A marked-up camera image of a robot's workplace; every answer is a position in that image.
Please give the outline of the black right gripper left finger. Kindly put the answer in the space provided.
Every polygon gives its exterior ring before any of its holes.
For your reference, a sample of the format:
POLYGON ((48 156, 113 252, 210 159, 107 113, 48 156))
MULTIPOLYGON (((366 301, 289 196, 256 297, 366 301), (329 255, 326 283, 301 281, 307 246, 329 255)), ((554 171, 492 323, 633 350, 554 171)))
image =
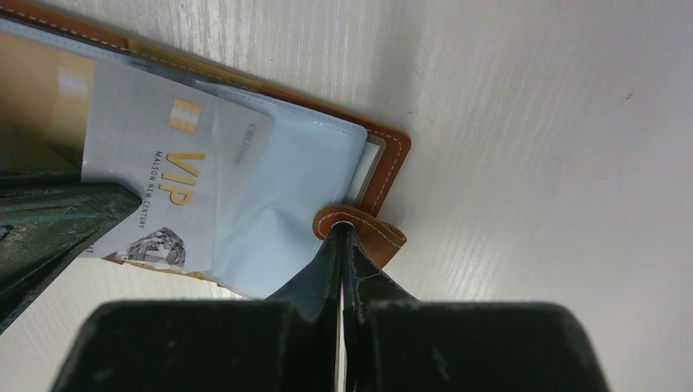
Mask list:
POLYGON ((334 391, 345 228, 261 301, 117 301, 82 325, 55 391, 334 391))

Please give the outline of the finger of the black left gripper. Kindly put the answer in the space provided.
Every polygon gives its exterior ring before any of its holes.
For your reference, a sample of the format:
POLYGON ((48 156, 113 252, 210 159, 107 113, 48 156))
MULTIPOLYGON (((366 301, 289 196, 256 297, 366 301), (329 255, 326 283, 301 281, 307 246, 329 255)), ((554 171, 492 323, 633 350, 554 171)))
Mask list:
POLYGON ((1 329, 65 268, 132 213, 141 198, 76 171, 1 172, 1 329))

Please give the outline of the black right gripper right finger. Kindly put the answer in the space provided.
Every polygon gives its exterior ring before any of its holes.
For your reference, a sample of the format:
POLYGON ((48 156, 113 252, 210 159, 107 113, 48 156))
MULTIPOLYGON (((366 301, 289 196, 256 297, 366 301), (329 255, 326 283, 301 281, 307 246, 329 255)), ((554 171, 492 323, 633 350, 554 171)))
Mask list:
POLYGON ((547 302, 428 302, 342 229, 349 391, 606 391, 583 326, 547 302))

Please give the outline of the yellow card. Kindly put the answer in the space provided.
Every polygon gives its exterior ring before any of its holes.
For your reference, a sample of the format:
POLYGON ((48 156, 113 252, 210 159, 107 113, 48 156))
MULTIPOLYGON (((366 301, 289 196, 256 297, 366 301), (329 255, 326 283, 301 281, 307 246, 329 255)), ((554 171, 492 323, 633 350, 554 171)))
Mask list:
POLYGON ((1 168, 82 165, 96 62, 1 35, 1 168))

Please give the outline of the silver VIP card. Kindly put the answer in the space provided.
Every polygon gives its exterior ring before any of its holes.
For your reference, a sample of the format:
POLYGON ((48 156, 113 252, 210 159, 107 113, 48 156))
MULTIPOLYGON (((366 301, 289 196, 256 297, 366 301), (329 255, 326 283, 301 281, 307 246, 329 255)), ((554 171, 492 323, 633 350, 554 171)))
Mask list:
POLYGON ((98 61, 82 179, 123 185, 141 205, 92 245, 92 256, 209 270, 217 213, 237 205, 272 126, 269 116, 243 105, 98 61))

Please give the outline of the brown leather card holder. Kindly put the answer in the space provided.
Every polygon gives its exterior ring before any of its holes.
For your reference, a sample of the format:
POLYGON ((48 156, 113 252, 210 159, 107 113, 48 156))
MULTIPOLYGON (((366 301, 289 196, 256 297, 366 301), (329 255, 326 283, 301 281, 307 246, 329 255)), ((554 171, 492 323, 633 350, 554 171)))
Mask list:
POLYGON ((308 264, 337 223, 356 227, 378 266, 404 245, 405 236, 396 227, 377 219, 411 147, 403 132, 26 1, 2 2, 2 33, 96 63, 130 65, 272 119, 271 134, 237 205, 217 213, 209 270, 109 261, 92 256, 94 243, 77 257, 200 278, 264 298, 308 264))

